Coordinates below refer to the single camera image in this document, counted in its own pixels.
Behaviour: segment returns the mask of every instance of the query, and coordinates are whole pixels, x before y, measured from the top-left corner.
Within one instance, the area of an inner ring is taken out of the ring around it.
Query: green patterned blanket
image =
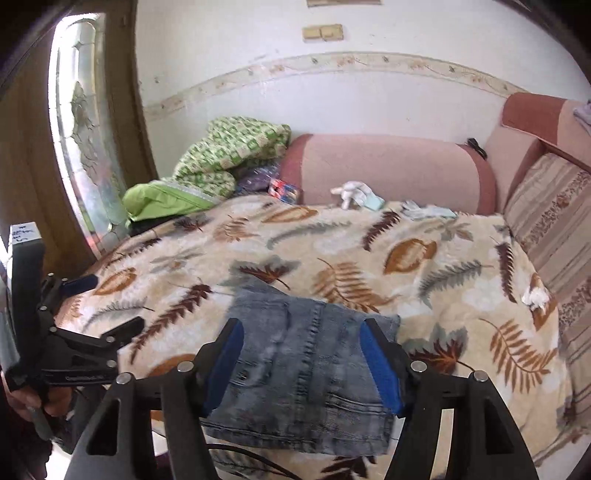
[[[212,120],[207,131],[207,137],[181,157],[171,177],[135,185],[125,193],[130,220],[209,210],[234,192],[230,169],[282,157],[291,135],[288,125],[241,116]]]

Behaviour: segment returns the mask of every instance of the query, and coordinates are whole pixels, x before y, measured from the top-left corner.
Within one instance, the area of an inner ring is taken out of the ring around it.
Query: label
[[[40,239],[41,234],[35,222],[19,223],[10,226],[9,246]]]

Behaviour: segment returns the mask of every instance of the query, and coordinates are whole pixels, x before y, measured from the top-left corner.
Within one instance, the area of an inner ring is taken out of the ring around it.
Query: white wall
[[[260,61],[327,51],[386,51],[452,61],[530,92],[586,100],[570,54],[493,0],[382,0],[308,8],[306,0],[139,0],[144,105]],[[305,43],[306,25],[341,23],[345,40]]]
[[[307,74],[192,99],[213,77],[288,57],[342,51],[404,53],[491,74],[525,90],[586,100],[591,86],[540,27],[493,0],[382,0],[308,9],[306,0],[139,0],[137,63],[161,176],[218,115],[288,123],[297,134],[387,133],[484,143],[504,98],[442,79],[385,72]],[[341,23],[345,40],[305,43],[307,25]]]

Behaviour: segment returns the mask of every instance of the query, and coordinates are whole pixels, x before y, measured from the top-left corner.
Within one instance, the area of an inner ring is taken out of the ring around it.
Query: black cable
[[[255,460],[258,460],[259,462],[264,463],[265,465],[270,466],[271,468],[274,468],[275,470],[278,470],[279,472],[283,473],[283,475],[285,475],[286,477],[289,477],[293,480],[302,480],[299,476],[297,476],[296,474],[283,468],[281,465],[277,465],[275,462],[271,462],[270,460],[266,459],[265,457],[263,457],[261,455],[257,455],[256,453],[250,452],[244,448],[234,447],[234,445],[226,445],[224,443],[208,443],[207,448],[209,450],[228,450],[229,452],[241,453],[242,455],[246,455],[251,458],[254,458]]]

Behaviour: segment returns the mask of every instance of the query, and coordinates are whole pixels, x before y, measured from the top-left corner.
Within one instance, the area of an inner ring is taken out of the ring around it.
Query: wallpaper border
[[[400,53],[349,51],[308,54],[250,65],[198,83],[162,102],[147,105],[144,116],[147,122],[165,118],[188,104],[203,102],[212,96],[254,83],[333,72],[393,72],[434,77],[463,83],[504,98],[526,91],[487,73],[445,60]]]

